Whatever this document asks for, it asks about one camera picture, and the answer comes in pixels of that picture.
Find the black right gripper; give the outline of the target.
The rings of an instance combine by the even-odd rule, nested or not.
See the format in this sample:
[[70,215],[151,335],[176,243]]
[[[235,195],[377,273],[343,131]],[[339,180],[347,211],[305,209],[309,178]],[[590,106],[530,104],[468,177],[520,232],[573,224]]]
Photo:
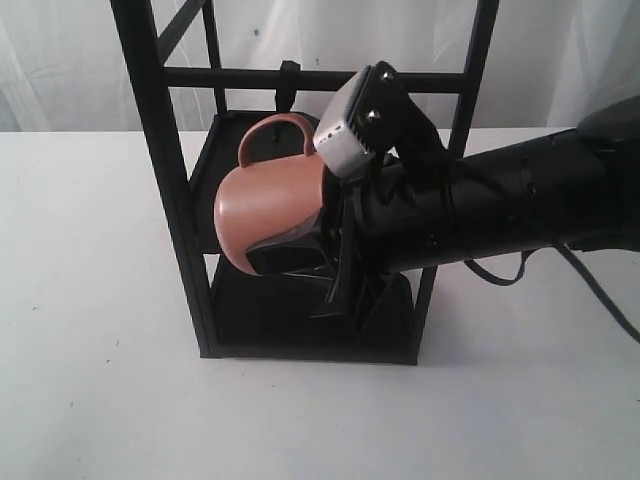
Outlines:
[[375,163],[351,185],[324,182],[318,215],[250,247],[258,275],[329,272],[314,324],[338,344],[408,345],[415,306],[403,271],[423,266],[451,223],[447,159]]

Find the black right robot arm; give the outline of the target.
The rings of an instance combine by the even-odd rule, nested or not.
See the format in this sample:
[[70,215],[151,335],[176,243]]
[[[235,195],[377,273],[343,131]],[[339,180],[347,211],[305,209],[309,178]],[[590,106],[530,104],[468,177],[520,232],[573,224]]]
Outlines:
[[632,337],[637,329],[578,253],[639,247],[639,122],[625,104],[574,129],[456,159],[414,105],[366,108],[346,128],[319,134],[333,171],[354,166],[340,138],[371,153],[368,173],[342,201],[361,264],[380,272],[463,262],[492,284],[485,257],[556,250]]

